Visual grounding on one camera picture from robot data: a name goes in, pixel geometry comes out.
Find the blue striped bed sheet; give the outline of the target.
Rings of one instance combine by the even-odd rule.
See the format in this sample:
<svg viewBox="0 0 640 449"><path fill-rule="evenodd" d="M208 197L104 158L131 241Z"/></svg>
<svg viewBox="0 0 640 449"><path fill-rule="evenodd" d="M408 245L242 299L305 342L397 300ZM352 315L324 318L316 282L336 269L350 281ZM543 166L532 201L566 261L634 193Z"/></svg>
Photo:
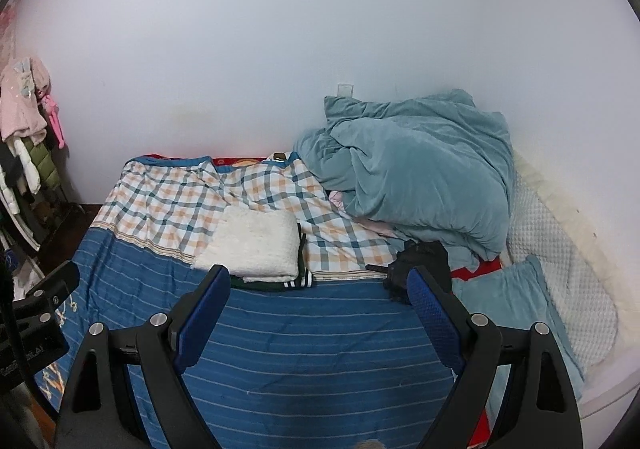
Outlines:
<svg viewBox="0 0 640 449"><path fill-rule="evenodd" d="M226 448L413 448L452 385L416 313L369 264L401 249L335 210L302 161L219 166L209 157L127 162L74 255L78 289L58 312L70 348L90 325L142 325L203 279L194 259L228 206L286 209L314 282L235 287L184 383Z"/></svg>

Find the pink hanging jacket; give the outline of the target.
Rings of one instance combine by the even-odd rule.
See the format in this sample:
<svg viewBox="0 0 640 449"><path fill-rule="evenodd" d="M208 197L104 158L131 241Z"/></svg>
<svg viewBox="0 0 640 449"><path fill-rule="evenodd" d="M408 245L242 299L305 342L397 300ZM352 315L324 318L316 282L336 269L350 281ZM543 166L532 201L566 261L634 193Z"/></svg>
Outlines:
<svg viewBox="0 0 640 449"><path fill-rule="evenodd" d="M37 57L13 59L1 73L1 138L28 138L42 143L53 132L58 149L66 140L58 105L51 94L51 77Z"/></svg>

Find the teal velvet pillow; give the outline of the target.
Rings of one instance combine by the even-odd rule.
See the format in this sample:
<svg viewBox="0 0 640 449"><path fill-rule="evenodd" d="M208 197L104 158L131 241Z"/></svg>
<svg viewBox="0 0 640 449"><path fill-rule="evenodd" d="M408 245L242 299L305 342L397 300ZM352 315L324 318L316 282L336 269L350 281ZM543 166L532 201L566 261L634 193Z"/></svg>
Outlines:
<svg viewBox="0 0 640 449"><path fill-rule="evenodd" d="M536 256L529 255L524 261L468 281L454 278L452 291L469 313L483 313L499 327L528 330L536 322L548 325L559 346L574 395L582 397L584 372Z"/></svg>

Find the white tweed jacket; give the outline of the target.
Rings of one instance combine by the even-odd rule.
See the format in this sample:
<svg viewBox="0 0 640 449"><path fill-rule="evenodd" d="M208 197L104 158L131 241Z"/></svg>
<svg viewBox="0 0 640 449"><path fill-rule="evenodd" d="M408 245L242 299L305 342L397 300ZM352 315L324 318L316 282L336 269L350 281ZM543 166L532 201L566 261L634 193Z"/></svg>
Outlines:
<svg viewBox="0 0 640 449"><path fill-rule="evenodd" d="M246 281L288 281L297 277L298 246L297 220L288 210L228 206L192 267L224 266Z"/></svg>

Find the teal velvet duvet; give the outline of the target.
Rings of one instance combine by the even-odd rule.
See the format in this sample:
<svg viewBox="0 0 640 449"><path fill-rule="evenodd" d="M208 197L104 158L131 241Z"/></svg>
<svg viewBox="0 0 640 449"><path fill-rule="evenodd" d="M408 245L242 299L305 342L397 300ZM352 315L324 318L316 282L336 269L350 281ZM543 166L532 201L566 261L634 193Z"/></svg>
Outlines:
<svg viewBox="0 0 640 449"><path fill-rule="evenodd" d="M459 266L506 246L515 184L509 126L465 91L396 102L326 97L293 150L345 212L439 241Z"/></svg>

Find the white quilted mattress pad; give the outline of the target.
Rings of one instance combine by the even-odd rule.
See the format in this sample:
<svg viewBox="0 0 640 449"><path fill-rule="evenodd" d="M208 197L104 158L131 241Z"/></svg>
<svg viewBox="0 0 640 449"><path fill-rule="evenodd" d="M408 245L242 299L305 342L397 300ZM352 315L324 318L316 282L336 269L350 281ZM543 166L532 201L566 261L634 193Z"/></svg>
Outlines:
<svg viewBox="0 0 640 449"><path fill-rule="evenodd" d="M553 304L585 370L639 345L639 305L590 221L538 170L514 154L506 253L540 261Z"/></svg>

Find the clothes rack with garments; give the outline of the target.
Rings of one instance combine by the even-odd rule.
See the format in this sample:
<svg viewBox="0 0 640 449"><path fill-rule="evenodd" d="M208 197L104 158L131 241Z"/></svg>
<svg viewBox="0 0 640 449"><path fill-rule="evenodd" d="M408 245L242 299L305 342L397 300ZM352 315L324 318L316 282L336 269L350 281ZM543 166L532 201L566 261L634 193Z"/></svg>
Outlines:
<svg viewBox="0 0 640 449"><path fill-rule="evenodd" d="M18 243L48 273L73 256L77 226L85 209L64 188L52 131L42 143L1 138L1 205L17 232Z"/></svg>

